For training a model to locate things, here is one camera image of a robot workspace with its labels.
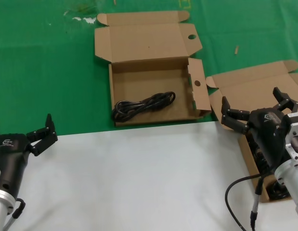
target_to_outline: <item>hole in cardboard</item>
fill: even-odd
[[[195,39],[196,38],[196,35],[189,35],[188,36],[188,39]]]
[[[194,82],[194,84],[195,84],[197,87],[200,87],[200,82],[199,82],[198,80],[196,80],[196,81]]]

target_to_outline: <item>cardboard box lid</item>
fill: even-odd
[[[294,60],[279,61],[235,71],[225,72],[206,78],[209,88],[218,88],[209,96],[211,106],[221,121],[222,97],[226,96],[231,108],[253,111],[273,107],[277,100],[273,96],[274,87],[298,101],[298,69]]]
[[[193,24],[180,24],[187,11],[101,13],[95,29],[95,54],[112,63],[189,57],[202,49]]]

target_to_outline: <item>black cable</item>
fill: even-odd
[[[236,221],[236,223],[238,224],[238,226],[239,226],[239,227],[241,228],[241,230],[243,230],[243,231],[246,231],[246,229],[241,225],[241,223],[239,222],[239,220],[236,218],[236,216],[234,215],[234,213],[233,213],[233,211],[231,210],[230,205],[229,205],[229,203],[228,203],[228,193],[229,193],[230,189],[231,189],[234,185],[236,185],[236,184],[238,184],[238,183],[240,183],[240,182],[242,182],[242,181],[245,181],[245,180],[251,180],[251,179],[254,179],[254,178],[258,178],[258,177],[263,177],[263,176],[265,176],[265,175],[267,175],[267,173],[259,173],[259,174],[257,174],[257,175],[253,175],[253,176],[249,176],[249,177],[243,177],[243,178],[238,179],[238,180],[234,181],[233,183],[231,183],[231,184],[229,185],[229,187],[227,188],[227,190],[226,190],[226,193],[225,193],[225,202],[226,202],[226,206],[227,206],[227,208],[228,208],[228,210],[229,210],[231,216],[233,217],[233,219]]]
[[[15,212],[12,214],[12,217],[14,219],[18,219],[19,216],[22,214],[24,208],[25,208],[25,202],[24,200],[20,199],[20,198],[17,198],[16,201],[20,202],[20,205],[19,207],[15,210]]]
[[[278,181],[273,182],[270,184],[266,191],[268,192],[269,198],[271,200],[281,200],[287,197],[290,197],[290,193],[286,186],[281,185]]]
[[[175,98],[176,94],[172,91],[169,91],[166,93],[155,94],[139,102],[125,100],[119,101],[116,103],[112,111],[112,120],[114,122],[126,122],[129,119],[132,119],[138,113],[149,110],[161,110],[172,104]]]
[[[250,226],[251,229],[254,231],[255,226],[256,226],[256,220],[258,216],[258,204],[259,204],[259,199],[262,194],[262,188],[263,188],[263,181],[265,177],[260,177],[255,189],[255,201],[254,201],[254,206],[257,205],[256,207],[253,206],[252,211],[250,212]]]

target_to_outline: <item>cable connector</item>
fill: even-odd
[[[256,226],[257,215],[258,213],[255,213],[253,211],[251,211],[250,213],[250,226],[252,229],[254,229]]]

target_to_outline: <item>black power cord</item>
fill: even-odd
[[[233,217],[233,219],[236,221],[236,223],[238,224],[238,226],[239,226],[239,227],[241,228],[241,230],[243,230],[243,231],[246,231],[246,229],[241,225],[241,223],[239,222],[239,220],[236,218],[236,216],[234,215],[234,213],[233,213],[233,211],[231,210],[230,205],[229,205],[229,203],[228,203],[228,194],[229,194],[229,191],[230,191],[230,189],[231,189],[234,185],[236,185],[236,184],[238,184],[238,183],[240,183],[240,182],[242,182],[242,181],[245,181],[245,180],[251,180],[251,179],[258,178],[258,177],[262,177],[262,178],[264,178],[264,177],[266,177],[267,175],[268,175],[268,173],[259,173],[259,174],[257,174],[257,175],[253,175],[253,176],[249,176],[249,177],[243,177],[243,178],[238,179],[238,180],[234,181],[233,183],[231,183],[231,184],[228,186],[228,188],[226,189],[226,192],[225,192],[225,202],[226,202],[226,206],[227,206],[227,208],[228,208],[228,210],[229,210],[231,216]]]
[[[15,212],[12,214],[12,217],[14,219],[18,219],[19,216],[22,214],[26,203],[24,202],[24,200],[22,200],[21,198],[17,198],[16,201],[20,202],[19,207],[15,210]]]
[[[126,122],[141,112],[161,110],[172,104],[175,98],[176,94],[169,91],[155,94],[139,102],[119,101],[112,111],[112,120],[114,122]]]

